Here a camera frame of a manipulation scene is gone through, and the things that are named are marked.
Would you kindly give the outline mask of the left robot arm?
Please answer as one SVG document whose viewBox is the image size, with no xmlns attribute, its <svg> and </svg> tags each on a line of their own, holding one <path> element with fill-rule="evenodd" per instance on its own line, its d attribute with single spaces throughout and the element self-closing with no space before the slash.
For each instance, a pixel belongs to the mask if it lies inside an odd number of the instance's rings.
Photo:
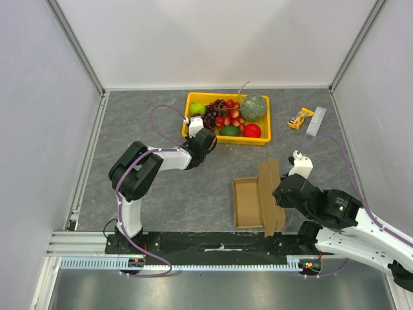
<svg viewBox="0 0 413 310">
<path fill-rule="evenodd" d="M 208 129 L 201 129 L 173 148 L 152 148 L 140 141 L 133 142 L 108 173 L 117 199 L 117 223 L 106 243 L 106 253 L 138 253 L 144 249 L 141 204 L 157 174 L 198 167 L 216 144 L 216 135 Z"/>
</svg>

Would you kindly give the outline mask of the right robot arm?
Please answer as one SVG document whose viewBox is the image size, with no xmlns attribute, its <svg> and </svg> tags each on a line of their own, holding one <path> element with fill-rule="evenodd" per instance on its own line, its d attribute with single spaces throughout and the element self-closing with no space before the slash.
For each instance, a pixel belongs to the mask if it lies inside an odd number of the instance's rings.
<svg viewBox="0 0 413 310">
<path fill-rule="evenodd" d="M 379 222 L 358 199 L 341 190 L 321 191 L 298 174 L 282 178 L 273 195 L 278 206 L 306 218 L 296 236 L 304 253 L 336 254 L 369 265 L 412 290 L 412 238 Z"/>
</svg>

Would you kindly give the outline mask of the brown cardboard box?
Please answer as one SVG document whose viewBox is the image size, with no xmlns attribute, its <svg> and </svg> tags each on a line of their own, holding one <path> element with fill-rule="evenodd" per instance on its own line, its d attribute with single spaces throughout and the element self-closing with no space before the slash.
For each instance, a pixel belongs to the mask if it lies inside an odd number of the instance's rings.
<svg viewBox="0 0 413 310">
<path fill-rule="evenodd" d="M 234 222 L 237 229 L 264 229 L 264 236 L 280 233 L 286 215 L 272 193 L 281 183 L 279 163 L 269 157 L 258 165 L 256 177 L 233 180 Z"/>
</svg>

